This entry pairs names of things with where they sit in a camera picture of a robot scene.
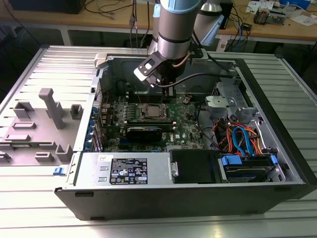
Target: white sticker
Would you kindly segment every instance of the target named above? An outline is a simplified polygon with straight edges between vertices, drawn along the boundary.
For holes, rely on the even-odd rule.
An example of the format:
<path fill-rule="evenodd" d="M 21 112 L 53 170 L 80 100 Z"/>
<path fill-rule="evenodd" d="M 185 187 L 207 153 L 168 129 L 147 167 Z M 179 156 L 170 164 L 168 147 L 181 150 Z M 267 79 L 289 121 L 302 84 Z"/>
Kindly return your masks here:
<path fill-rule="evenodd" d="M 113 155 L 99 155 L 98 161 L 99 162 L 111 162 L 113 159 Z"/>

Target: workbench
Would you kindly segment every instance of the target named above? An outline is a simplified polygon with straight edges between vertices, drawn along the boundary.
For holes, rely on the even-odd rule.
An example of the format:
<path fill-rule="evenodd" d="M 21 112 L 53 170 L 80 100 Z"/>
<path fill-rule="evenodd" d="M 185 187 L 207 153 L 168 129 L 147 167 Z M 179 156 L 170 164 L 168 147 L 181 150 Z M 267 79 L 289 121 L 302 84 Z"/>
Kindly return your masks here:
<path fill-rule="evenodd" d="M 66 46 L 39 49 L 0 105 L 0 137 L 3 137 L 3 129 L 15 117 L 11 105 L 13 100 L 32 100 L 32 95 L 37 95 L 43 85 L 52 86 L 56 93 L 63 95 L 66 98 L 64 104 L 67 104 L 67 100 L 82 103 L 82 94 L 89 94 L 89 85 L 97 73 L 94 66 L 96 54 L 110 54 L 115 50 L 118 49 Z M 234 56 L 246 62 L 317 175 L 317 97 L 289 64 L 284 59 L 268 54 L 210 54 L 217 59 L 231 59 Z M 72 99 L 66 96 L 69 92 L 74 94 Z M 265 214 L 80 221 L 52 191 L 66 180 L 63 176 L 53 176 L 55 168 L 0 167 L 1 237 L 55 238 L 80 234 L 79 237 L 87 238 L 286 238 L 317 235 L 317 191 L 300 200 L 282 202 Z"/>
<path fill-rule="evenodd" d="M 99 5 L 114 3 L 114 0 L 99 0 Z M 248 0 L 235 0 L 238 15 L 246 23 L 253 25 L 249 36 L 250 41 L 280 42 L 292 44 L 314 44 L 317 41 L 317 25 L 303 26 L 290 19 L 286 19 L 284 25 L 257 25 L 253 23 L 253 14 L 246 14 Z M 125 0 L 115 6 L 105 7 L 104 10 L 113 10 L 122 6 L 130 5 L 131 1 Z M 51 12 L 30 12 L 14 11 L 9 5 L 13 15 L 25 26 L 32 28 L 58 29 L 61 32 L 64 44 L 72 45 L 69 37 L 69 30 L 99 31 L 99 32 L 122 32 L 129 33 L 129 19 L 132 7 L 126 7 L 115 12 L 115 20 L 91 13 L 83 9 L 78 15 L 51 13 Z M 89 5 L 89 9 L 97 11 L 95 3 Z M 144 34 L 148 27 L 147 5 L 138 4 L 138 32 Z M 310 11 L 316 10 L 317 6 L 309 6 Z M 150 5 L 150 34 L 153 28 L 153 5 Z M 20 26 L 7 12 L 3 2 L 0 1 L 0 25 L 1 26 Z M 232 21 L 228 22 L 226 29 L 219 30 L 217 38 L 220 38 L 217 51 L 223 51 L 228 40 L 233 39 L 237 34 Z"/>

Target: connector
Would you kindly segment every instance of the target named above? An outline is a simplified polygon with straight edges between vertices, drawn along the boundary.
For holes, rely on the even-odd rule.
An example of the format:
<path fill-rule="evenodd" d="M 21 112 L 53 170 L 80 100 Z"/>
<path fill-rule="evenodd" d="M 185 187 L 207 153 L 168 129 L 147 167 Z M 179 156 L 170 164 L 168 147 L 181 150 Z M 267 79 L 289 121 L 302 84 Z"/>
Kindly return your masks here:
<path fill-rule="evenodd" d="M 129 26 L 130 28 L 133 28 L 134 27 L 134 24 L 135 24 L 135 17 L 133 14 L 131 14 L 130 16 L 130 21 L 129 21 Z"/>

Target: metal bracket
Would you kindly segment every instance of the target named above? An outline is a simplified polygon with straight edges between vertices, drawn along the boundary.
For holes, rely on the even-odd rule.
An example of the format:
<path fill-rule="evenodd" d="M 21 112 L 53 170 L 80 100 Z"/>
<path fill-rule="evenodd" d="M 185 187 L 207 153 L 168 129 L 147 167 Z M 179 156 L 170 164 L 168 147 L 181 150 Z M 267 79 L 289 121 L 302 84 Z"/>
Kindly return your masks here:
<path fill-rule="evenodd" d="M 94 59 L 95 69 L 100 69 L 104 67 L 107 63 L 107 53 L 98 53 Z"/>
<path fill-rule="evenodd" d="M 177 162 L 171 162 L 170 163 L 170 170 L 172 172 L 173 177 L 178 176 L 178 167 L 177 167 Z"/>

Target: motherboard chip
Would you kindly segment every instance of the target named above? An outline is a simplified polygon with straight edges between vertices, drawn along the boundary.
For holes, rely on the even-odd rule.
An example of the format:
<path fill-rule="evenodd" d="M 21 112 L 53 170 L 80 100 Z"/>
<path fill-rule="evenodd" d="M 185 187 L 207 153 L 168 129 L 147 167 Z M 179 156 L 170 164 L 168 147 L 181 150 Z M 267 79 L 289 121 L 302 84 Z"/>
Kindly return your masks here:
<path fill-rule="evenodd" d="M 159 117 L 160 108 L 158 105 L 147 106 L 148 117 Z"/>

